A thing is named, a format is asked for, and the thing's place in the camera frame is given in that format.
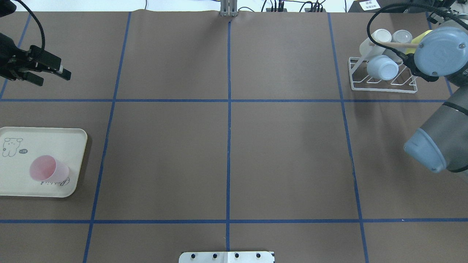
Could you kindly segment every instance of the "blue tape line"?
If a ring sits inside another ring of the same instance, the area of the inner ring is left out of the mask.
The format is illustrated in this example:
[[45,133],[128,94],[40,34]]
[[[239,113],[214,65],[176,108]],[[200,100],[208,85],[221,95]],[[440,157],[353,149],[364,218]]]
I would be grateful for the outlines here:
[[[24,35],[26,34],[26,30],[28,29],[29,22],[31,21],[31,15],[28,15],[28,19],[26,20],[26,24],[24,25],[23,32],[21,33],[20,41],[18,41],[17,47],[20,48],[21,44],[23,43]],[[8,80],[3,82],[3,86],[0,91],[0,99],[3,97],[5,93],[5,89],[7,88]]]
[[227,102],[223,99],[116,99],[116,102]]
[[447,77],[444,77],[444,78],[445,78],[445,83],[447,83],[448,92],[449,92],[450,96],[452,96],[453,91],[452,91],[452,87],[450,86],[450,82],[448,81]]
[[[0,102],[113,102],[113,99],[0,99]],[[116,99],[116,102],[341,102],[338,99]],[[445,100],[359,100],[343,99],[344,102],[445,102]]]
[[189,220],[94,220],[94,224],[225,224],[224,219]]
[[334,99],[235,99],[232,102],[341,102]]
[[233,219],[231,224],[323,224],[359,223],[359,219]]
[[112,102],[112,99],[1,99],[2,102]]
[[0,224],[89,224],[89,220],[0,219]]
[[227,99],[226,251],[229,251],[229,220],[231,218],[231,21],[227,23]]
[[115,108],[115,104],[116,104],[118,85],[119,85],[119,81],[120,81],[120,73],[122,71],[122,64],[124,62],[125,46],[126,46],[126,43],[127,43],[128,29],[130,27],[130,18],[131,17],[132,17],[132,13],[128,12],[127,26],[125,28],[124,42],[122,44],[122,53],[120,54],[120,62],[119,62],[119,66],[118,66],[116,85],[115,85],[115,89],[114,89],[114,97],[113,97],[112,107],[110,108],[109,122],[107,124],[106,139],[104,141],[104,149],[102,151],[101,167],[99,169],[99,175],[98,175],[97,184],[96,184],[96,192],[94,194],[93,210],[91,212],[91,221],[89,223],[88,238],[86,239],[86,247],[85,247],[85,252],[84,252],[84,256],[83,256],[83,263],[86,263],[86,261],[88,260],[88,251],[89,251],[89,245],[91,243],[91,235],[93,234],[93,224],[94,224],[94,218],[95,218],[95,215],[96,215],[97,200],[98,200],[98,197],[99,197],[99,189],[101,187],[102,171],[104,169],[104,160],[105,160],[105,157],[106,157],[107,145],[108,145],[108,142],[109,142],[110,127],[111,127],[111,124],[112,124],[112,119],[114,117],[114,108]]
[[343,99],[343,90],[341,88],[341,80],[340,80],[340,72],[338,69],[338,60],[336,57],[336,48],[335,48],[335,40],[333,37],[333,28],[331,24],[331,16],[330,13],[327,13],[328,15],[328,24],[329,24],[329,29],[330,29],[330,38],[331,38],[331,48],[333,50],[333,59],[335,61],[335,70],[336,70],[336,80],[338,82],[338,90],[340,92],[340,100],[341,100],[341,111],[343,114],[343,122],[344,122],[344,131],[346,133],[346,141],[348,144],[348,153],[351,159],[351,166],[352,166],[352,176],[354,179],[354,194],[356,196],[356,205],[358,207],[358,216],[359,216],[359,226],[361,228],[361,238],[362,238],[362,247],[364,250],[364,258],[366,260],[366,263],[369,263],[369,255],[367,252],[367,242],[366,242],[366,234],[364,232],[364,223],[362,222],[362,211],[361,211],[361,202],[359,200],[359,190],[358,190],[358,181],[356,178],[356,170],[354,168],[354,159],[352,156],[352,149],[351,149],[351,140],[350,140],[350,135],[349,135],[349,130],[348,130],[348,121],[346,119],[346,110],[344,107],[344,99]]
[[[428,17],[429,17],[429,13],[426,11],[426,20]],[[429,28],[429,30],[432,30],[432,25],[431,25],[431,22],[429,22],[429,20],[427,20],[427,27]]]
[[419,102],[419,103],[431,103],[439,102],[444,103],[445,100],[343,100],[344,102]]
[[468,222],[468,218],[389,218],[363,219],[364,223]]
[[[230,224],[340,224],[359,223],[359,219],[231,219]],[[0,219],[0,224],[89,224],[74,219]],[[93,224],[225,224],[224,219],[123,219],[94,220]],[[362,219],[363,223],[468,222],[468,218],[383,218]]]

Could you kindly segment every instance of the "pink cup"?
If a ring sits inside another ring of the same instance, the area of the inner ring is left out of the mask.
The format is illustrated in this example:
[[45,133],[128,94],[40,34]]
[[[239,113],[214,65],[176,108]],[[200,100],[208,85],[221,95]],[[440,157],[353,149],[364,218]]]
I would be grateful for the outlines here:
[[39,182],[63,182],[70,173],[67,165],[50,155],[39,156],[29,167],[31,178]]

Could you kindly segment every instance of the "white label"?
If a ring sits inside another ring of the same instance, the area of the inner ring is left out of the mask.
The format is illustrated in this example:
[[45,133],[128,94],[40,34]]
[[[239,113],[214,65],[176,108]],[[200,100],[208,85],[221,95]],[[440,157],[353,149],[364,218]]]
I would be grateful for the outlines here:
[[369,1],[364,1],[364,2],[359,2],[359,4],[362,7],[362,10],[367,11],[367,10],[374,10],[374,9],[379,9],[379,3],[377,3],[377,0],[369,0]]

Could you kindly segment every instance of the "metal bracket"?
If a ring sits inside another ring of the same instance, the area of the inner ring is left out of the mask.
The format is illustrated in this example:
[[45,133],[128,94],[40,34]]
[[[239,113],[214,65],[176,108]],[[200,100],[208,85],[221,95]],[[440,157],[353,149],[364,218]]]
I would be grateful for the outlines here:
[[237,0],[221,0],[221,16],[237,16]]
[[275,263],[270,251],[185,252],[179,263]]

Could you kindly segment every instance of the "metal plate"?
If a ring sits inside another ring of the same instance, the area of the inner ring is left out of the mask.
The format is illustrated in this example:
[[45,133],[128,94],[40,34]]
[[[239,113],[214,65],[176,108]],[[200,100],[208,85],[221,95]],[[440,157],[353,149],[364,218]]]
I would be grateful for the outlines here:
[[269,251],[185,252],[179,263],[274,263],[275,253]]

